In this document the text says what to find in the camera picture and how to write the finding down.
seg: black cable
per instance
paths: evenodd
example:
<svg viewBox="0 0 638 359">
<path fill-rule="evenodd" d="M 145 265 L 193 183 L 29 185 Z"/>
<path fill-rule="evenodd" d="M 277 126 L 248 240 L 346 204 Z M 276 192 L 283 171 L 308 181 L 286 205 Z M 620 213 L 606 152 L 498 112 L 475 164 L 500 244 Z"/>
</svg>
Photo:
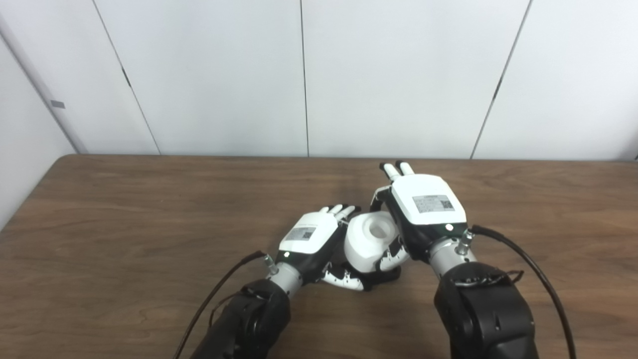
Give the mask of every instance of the black cable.
<svg viewBox="0 0 638 359">
<path fill-rule="evenodd" d="M 188 340 L 188 337 L 191 335 L 191 332 L 193 331 L 193 328 L 195 327 L 195 323 L 197 323 L 197 319 L 199 319 L 199 317 L 202 315 L 202 312 L 204 311 L 204 309 L 206 309 L 206 306 L 208 305 L 208 303 L 211 302 L 212 297 L 219 291 L 219 289 L 221 288 L 221 286 L 228 280 L 228 278 L 230 278 L 231 275 L 233 275 L 233 273 L 235 273 L 236 270 L 239 269 L 239 267 L 243 266 L 244 264 L 260 258 L 260 257 L 265 257 L 266 254 L 263 253 L 262 251 L 258 250 L 257 252 L 250 254 L 248 256 L 246 256 L 244 259 L 242 259 L 241 261 L 239 261 L 239 263 L 235 264 L 235 266 L 233 268 L 231 268 L 228 273 L 226 273 L 226 275 L 219 281 L 219 283 L 217 283 L 217 285 L 215 286 L 215 288 L 212 289 L 212 291 L 208 294 L 208 296 L 206 297 L 206 299 L 204 300 L 204 302 L 200 305 L 199 309 L 197 309 L 197 311 L 195 312 L 195 315 L 193 316 L 193 319 L 191 319 L 190 324 L 188 325 L 188 327 L 186 328 L 186 332 L 184 332 L 184 336 L 182 337 L 182 340 L 179 342 L 179 345 L 177 346 L 177 351 L 175 352 L 175 355 L 173 356 L 173 359 L 178 359 L 179 356 L 182 354 L 182 350 L 184 350 L 184 345 L 186 345 L 186 341 Z"/>
<path fill-rule="evenodd" d="M 531 267 L 531 269 L 536 273 L 540 282 L 543 283 L 545 290 L 549 293 L 549 296 L 552 298 L 552 302 L 554 302 L 554 306 L 556 307 L 556 311 L 558 312 L 558 317 L 560 318 L 560 322 L 563 325 L 563 332 L 565 332 L 565 340 L 567 341 L 567 350 L 569 352 L 570 359 L 576 359 L 576 346 L 574 345 L 574 336 L 572 335 L 572 329 L 569 327 L 569 321 L 567 320 L 567 315 L 565 314 L 565 308 L 563 308 L 563 304 L 560 302 L 558 298 L 558 294 L 556 290 L 554 290 L 551 283 L 549 283 L 549 279 L 545 276 L 540 267 L 534 262 L 534 260 L 516 243 L 505 237 L 504 235 L 496 232 L 492 229 L 481 227 L 480 225 L 473 225 L 470 230 L 474 234 L 480 234 L 482 236 L 490 237 L 499 242 L 510 247 L 514 252 L 516 252 L 519 256 L 521 256 L 525 262 Z"/>
<path fill-rule="evenodd" d="M 219 307 L 221 307 L 222 304 L 224 304 L 227 300 L 233 298 L 234 296 L 238 295 L 239 292 L 235 292 L 229 296 L 227 296 L 226 298 L 222 299 L 219 301 L 219 303 L 217 303 L 217 305 L 211 310 L 211 316 L 208 317 L 208 327 L 212 327 L 212 317 L 215 315 L 215 311 L 219 309 Z"/>
</svg>

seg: white wall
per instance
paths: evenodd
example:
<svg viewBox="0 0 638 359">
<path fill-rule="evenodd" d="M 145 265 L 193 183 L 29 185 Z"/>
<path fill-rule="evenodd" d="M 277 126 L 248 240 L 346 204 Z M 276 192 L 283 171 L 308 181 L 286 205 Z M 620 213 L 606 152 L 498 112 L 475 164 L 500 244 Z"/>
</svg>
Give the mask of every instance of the white wall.
<svg viewBox="0 0 638 359">
<path fill-rule="evenodd" d="M 0 38 L 0 229 L 69 153 L 71 144 Z"/>
<path fill-rule="evenodd" d="M 307 155 L 298 1 L 96 4 L 162 153 Z"/>
<path fill-rule="evenodd" d="M 303 0 L 311 156 L 469 158 L 528 0 Z"/>
<path fill-rule="evenodd" d="M 0 32 L 80 151 L 158 153 L 91 0 L 0 0 Z"/>
<path fill-rule="evenodd" d="M 474 158 L 633 160 L 638 2 L 534 0 Z"/>
<path fill-rule="evenodd" d="M 493 101 L 528 4 L 0 0 L 0 32 L 82 152 L 633 159 L 636 2 L 534 0 Z"/>
</svg>

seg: wooden table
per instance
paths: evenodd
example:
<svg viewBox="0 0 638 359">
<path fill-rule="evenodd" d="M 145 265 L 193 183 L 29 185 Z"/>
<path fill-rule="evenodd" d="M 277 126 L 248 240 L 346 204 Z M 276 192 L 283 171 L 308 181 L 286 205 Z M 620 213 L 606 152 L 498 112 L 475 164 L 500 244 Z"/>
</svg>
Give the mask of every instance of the wooden table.
<svg viewBox="0 0 638 359">
<path fill-rule="evenodd" d="M 79 156 L 60 159 L 0 233 L 2 358 L 171 358 L 219 278 L 245 254 L 274 254 L 305 212 L 366 206 L 387 184 L 378 160 Z M 499 230 L 543 268 L 567 308 L 579 358 L 638 356 L 638 164 L 412 160 L 444 177 L 471 223 Z M 479 260 L 525 269 L 475 240 Z M 218 299 L 263 277 L 251 263 Z M 270 358 L 448 358 L 421 263 L 370 293 L 302 288 Z M 541 358 L 566 358 L 538 280 L 517 285 Z M 184 358 L 203 335 L 191 336 Z"/>
</svg>

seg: cable connector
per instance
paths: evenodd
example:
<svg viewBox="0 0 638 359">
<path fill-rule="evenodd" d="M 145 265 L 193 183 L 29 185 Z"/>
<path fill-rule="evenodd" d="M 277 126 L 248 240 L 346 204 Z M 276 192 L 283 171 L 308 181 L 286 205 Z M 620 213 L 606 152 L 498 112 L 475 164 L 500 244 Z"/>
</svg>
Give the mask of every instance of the cable connector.
<svg viewBox="0 0 638 359">
<path fill-rule="evenodd" d="M 268 267 L 268 272 L 271 275 L 279 273 L 279 268 L 277 268 L 277 265 L 275 264 L 275 261 L 272 259 L 270 254 L 266 254 L 263 257 L 263 263 L 266 264 L 266 267 Z"/>
<path fill-rule="evenodd" d="M 456 252 L 459 256 L 467 256 L 468 251 L 470 250 L 470 245 L 472 244 L 472 239 L 474 239 L 474 233 L 470 232 L 469 229 L 466 229 L 459 240 L 459 245 L 454 249 L 454 252 Z"/>
</svg>

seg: barcode label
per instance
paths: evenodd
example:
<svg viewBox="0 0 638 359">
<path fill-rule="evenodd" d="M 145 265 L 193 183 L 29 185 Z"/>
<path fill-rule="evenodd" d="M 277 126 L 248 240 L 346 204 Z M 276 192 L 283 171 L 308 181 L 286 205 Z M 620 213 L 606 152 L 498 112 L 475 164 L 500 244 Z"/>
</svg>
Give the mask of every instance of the barcode label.
<svg viewBox="0 0 638 359">
<path fill-rule="evenodd" d="M 454 206 L 446 195 L 418 195 L 412 199 L 419 213 L 454 211 Z"/>
<path fill-rule="evenodd" d="M 290 230 L 286 236 L 286 241 L 309 241 L 313 236 L 316 227 L 299 227 Z"/>
</svg>

